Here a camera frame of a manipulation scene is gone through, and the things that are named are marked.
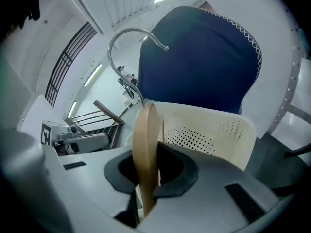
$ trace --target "handrail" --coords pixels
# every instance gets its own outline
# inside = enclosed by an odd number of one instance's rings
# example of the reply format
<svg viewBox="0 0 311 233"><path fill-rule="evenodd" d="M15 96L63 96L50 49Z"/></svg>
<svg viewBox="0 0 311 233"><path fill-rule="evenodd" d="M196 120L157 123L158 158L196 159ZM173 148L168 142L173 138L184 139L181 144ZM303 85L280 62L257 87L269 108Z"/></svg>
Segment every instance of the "handrail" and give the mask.
<svg viewBox="0 0 311 233"><path fill-rule="evenodd" d="M140 29L140 28L129 28L129 29L124 29L124 30L121 30L120 32L118 32L114 37L112 37L109 45L108 45L108 50L107 50L107 57L108 57L108 61L112 67L112 69L115 71L115 73L129 86L131 87L134 91L137 92L137 94L139 95L139 98L140 98L140 102L142 104L142 107L145 108L145 101L142 97L142 94L140 92L140 90L133 84L131 83L124 75L122 75L118 69L116 68L115 64L113 63L113 60L112 60L112 56L111 56L111 52L112 52L112 47L113 47L113 44L115 43L115 41L121 36L123 35L124 33L127 33L127 32L142 32L142 33L145 33L146 35L148 35L159 47L163 48L164 51L167 51L169 50L169 47L168 46L165 46L163 45L154 35L153 33L145 30L145 29Z"/></svg>
<svg viewBox="0 0 311 233"><path fill-rule="evenodd" d="M99 108L102 112L104 112L107 116L109 116L112 120L114 120L117 123L124 123L124 121L118 117L116 114L114 114L112 111L110 111L107 107L105 107L101 102L98 100L94 101L93 103L97 108Z"/></svg>
<svg viewBox="0 0 311 233"><path fill-rule="evenodd" d="M97 112L100 112L99 111L93 111L93 112L90 112L90 113L86 113L86 114L83 114L81 116L74 116L74 117L71 117L70 119L76 119L76 118L79 118L79 117L84 117L84 116L87 116L87 115L90 115L90 114L94 114L94 113L97 113Z"/></svg>
<svg viewBox="0 0 311 233"><path fill-rule="evenodd" d="M86 23L69 41L51 74L48 86L45 92L45 98L49 104L54 107L58 95L59 88L72 64L82 48L92 39L97 32L90 25Z"/></svg>
<svg viewBox="0 0 311 233"><path fill-rule="evenodd" d="M94 119L94 118L98 118L98 117L103 117L103 116L106 116L106 115L105 115L105 114L103 114L103 115L99 115L99 116L93 116L93 117L89 117L89 118L86 118L86 119L82 119L82 120L74 121L74 123L77 123L77 122L83 122L83 121L86 121L86 120L90 120L90 119Z"/></svg>
<svg viewBox="0 0 311 233"><path fill-rule="evenodd" d="M88 125L88 124L92 124L92 123L107 121L107 120L111 120L111 119L114 120L118 124L123 124L124 123L124 121L119 116L117 116L112 111L110 111L107 107L105 107L98 100L94 101L94 105L97 108L99 108L100 110L99 111L89 112L89 113L86 113L86 114L83 114L83 115L80 115L80 116L74 116L74 117L71 117L69 119L72 121L72 123L76 123L79 127L84 126L84 125ZM84 116L91 115L91 114L98 113L98 112L103 112L103 114L102 115L98 115L98 116L92 116L92 117L81 119L81 120L77 120L77 121L73 121L74 118L84 117ZM78 123L80 123L82 121L87 121L87 120L90 120L90 119L94 119L94 118L98 118L98 117L103 117L103 116L108 116L109 118L105 118L105 119L98 120L98 121L93 121L93 122L88 122L88 123L80 124L80 125L78 124Z"/></svg>

